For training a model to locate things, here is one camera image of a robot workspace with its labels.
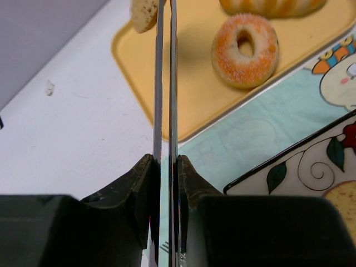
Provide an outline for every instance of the gray wall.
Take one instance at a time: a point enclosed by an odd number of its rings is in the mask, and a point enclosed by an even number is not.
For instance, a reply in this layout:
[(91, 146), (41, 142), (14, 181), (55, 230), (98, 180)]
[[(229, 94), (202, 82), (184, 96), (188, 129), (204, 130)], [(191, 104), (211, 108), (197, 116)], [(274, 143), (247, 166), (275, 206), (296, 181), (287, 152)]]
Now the gray wall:
[(108, 0), (0, 0), (0, 110)]

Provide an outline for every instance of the light blue placemat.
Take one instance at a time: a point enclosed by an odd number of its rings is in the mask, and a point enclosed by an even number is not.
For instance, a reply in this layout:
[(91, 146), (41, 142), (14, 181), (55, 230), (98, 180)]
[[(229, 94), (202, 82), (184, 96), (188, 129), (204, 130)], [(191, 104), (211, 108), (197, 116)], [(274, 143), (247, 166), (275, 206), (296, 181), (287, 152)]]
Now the light blue placemat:
[[(342, 61), (349, 56), (356, 62), (355, 48), (353, 37), (343, 40), (185, 144), (179, 154), (187, 155), (196, 171), (222, 191), (239, 176), (355, 108), (356, 78), (351, 79), (352, 66)], [(320, 87), (321, 80), (330, 82)], [(161, 186), (163, 244), (168, 241), (167, 159), (162, 162)], [(160, 266), (167, 263), (168, 254), (160, 250)]]

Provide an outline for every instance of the yellow tray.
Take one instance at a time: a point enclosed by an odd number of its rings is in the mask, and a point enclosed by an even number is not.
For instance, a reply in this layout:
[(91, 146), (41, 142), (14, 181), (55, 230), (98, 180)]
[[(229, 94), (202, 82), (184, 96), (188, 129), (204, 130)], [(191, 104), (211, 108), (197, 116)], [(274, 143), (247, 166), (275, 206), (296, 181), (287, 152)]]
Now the yellow tray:
[[(237, 106), (252, 93), (276, 81), (293, 66), (350, 30), (356, 23), (355, 0), (328, 0), (319, 11), (297, 19), (275, 19), (280, 44), (275, 74), (253, 90), (223, 84), (210, 61), (212, 40), (229, 17), (218, 0), (177, 1), (178, 25), (178, 140), (182, 141)], [(163, 123), (169, 135), (170, 8), (164, 17)], [(129, 22), (112, 42), (112, 54), (147, 118), (153, 123), (156, 28), (137, 34)]]

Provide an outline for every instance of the cartoon character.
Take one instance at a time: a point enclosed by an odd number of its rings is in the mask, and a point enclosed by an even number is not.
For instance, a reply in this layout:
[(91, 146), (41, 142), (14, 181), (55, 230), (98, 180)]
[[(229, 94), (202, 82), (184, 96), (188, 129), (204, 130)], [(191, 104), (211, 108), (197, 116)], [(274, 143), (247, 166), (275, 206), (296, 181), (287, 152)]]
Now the cartoon character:
[(305, 67), (323, 75), (320, 94), (334, 106), (356, 108), (356, 40), (351, 35)]

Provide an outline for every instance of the tongs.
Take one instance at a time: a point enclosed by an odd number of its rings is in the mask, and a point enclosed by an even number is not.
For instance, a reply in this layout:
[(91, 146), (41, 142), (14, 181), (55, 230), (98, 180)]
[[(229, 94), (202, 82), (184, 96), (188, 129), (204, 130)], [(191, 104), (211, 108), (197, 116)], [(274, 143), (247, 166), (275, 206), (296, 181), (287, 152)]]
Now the tongs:
[[(154, 113), (154, 150), (153, 157), (161, 170), (162, 152), (162, 63), (165, 0), (159, 0), (157, 12), (156, 63), (155, 63), (155, 113)], [(180, 266), (180, 218), (179, 218), (179, 182), (177, 177), (177, 4), (170, 0), (170, 88), (169, 88), (169, 266)], [(156, 194), (158, 203), (155, 213), (151, 214), (151, 246), (149, 266), (158, 266), (160, 194)]]

